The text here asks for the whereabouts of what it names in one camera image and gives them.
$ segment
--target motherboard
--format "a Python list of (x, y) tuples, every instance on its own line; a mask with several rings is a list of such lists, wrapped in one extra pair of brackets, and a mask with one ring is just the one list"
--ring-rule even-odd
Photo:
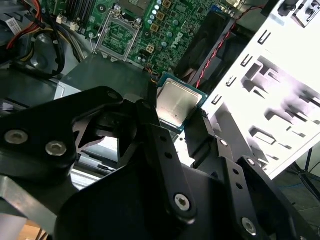
[(115, 61), (173, 72), (219, 0), (46, 0), (59, 23)]

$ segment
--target dell logo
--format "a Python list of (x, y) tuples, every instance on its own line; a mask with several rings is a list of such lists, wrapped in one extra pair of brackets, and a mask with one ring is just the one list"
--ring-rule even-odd
[(176, 49), (177, 48), (177, 45), (180, 43), (180, 40), (182, 39), (183, 36), (184, 35), (181, 32), (178, 33), (178, 36), (175, 38), (174, 42), (171, 45), (172, 49)]

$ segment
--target green circuit board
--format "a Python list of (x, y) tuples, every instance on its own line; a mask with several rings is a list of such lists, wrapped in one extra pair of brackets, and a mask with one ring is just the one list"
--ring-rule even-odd
[[(64, 14), (66, 0), (47, 1), (56, 1), (54, 9), (51, 6), (55, 15)], [(146, 4), (143, 15), (137, 8), (131, 9), (131, 5), (137, 7), (139, 1)], [(142, 19), (127, 59), (142, 67), (148, 64), (158, 73), (173, 72), (216, 2), (219, 0), (95, 0), (81, 33), (86, 37), (96, 36), (110, 9), (118, 4), (122, 14)], [(124, 54), (133, 33), (115, 23), (108, 28), (102, 45)]]

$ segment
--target red wire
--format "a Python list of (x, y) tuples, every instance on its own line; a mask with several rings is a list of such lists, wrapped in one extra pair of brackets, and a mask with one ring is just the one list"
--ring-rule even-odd
[[(37, 0), (32, 0), (34, 5), (36, 6), (36, 10), (37, 10), (37, 13), (36, 13), (36, 16), (35, 18), (38, 19), (39, 21), (42, 20), (41, 18), (41, 9), (40, 9), (40, 5), (39, 5), (39, 2)], [(17, 35), (15, 35), (11, 40), (10, 42), (8, 43), (8, 45), (6, 46), (6, 49), (10, 49), (13, 47), (13, 44), (14, 42), (22, 35), (22, 34), (27, 34), (27, 33), (30, 33), (32, 31), (34, 31), (38, 26), (34, 23), (34, 22), (31, 22), (23, 31), (19, 32)]]
[(233, 23), (233, 25), (231, 26), (230, 30), (225, 34), (225, 36), (222, 38), (222, 40), (220, 41), (218, 47), (213, 51), (211, 57), (209, 58), (209, 60), (205, 63), (204, 68), (201, 71), (201, 74), (199, 76), (198, 81), (196, 82), (196, 88), (198, 88), (200, 86), (200, 82), (202, 80), (202, 78), (205, 75), (205, 72), (207, 70), (207, 68), (209, 67), (212, 59), (214, 59), (217, 56), (217, 53), (219, 51), (219, 49), (222, 47), (222, 45), (224, 44), (224, 42), (226, 41), (226, 39), (230, 36), (230, 33), (232, 32), (232, 30), (236, 27), (237, 22), (242, 19), (242, 17), (244, 15), (246, 15), (248, 12), (252, 11), (252, 10), (256, 10), (256, 9), (263, 9), (265, 7), (265, 5), (260, 5), (260, 6), (252, 6), (250, 8), (248, 8), (244, 13), (241, 14), (241, 16), (239, 16)]

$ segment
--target floor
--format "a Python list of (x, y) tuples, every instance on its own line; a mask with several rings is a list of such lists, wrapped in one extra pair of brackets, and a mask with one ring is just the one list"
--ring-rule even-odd
[[(320, 178), (311, 174), (308, 176), (314, 186), (320, 190)], [(311, 225), (312, 229), (320, 236), (320, 202), (304, 187), (295, 174), (284, 171), (274, 181), (302, 217)]]

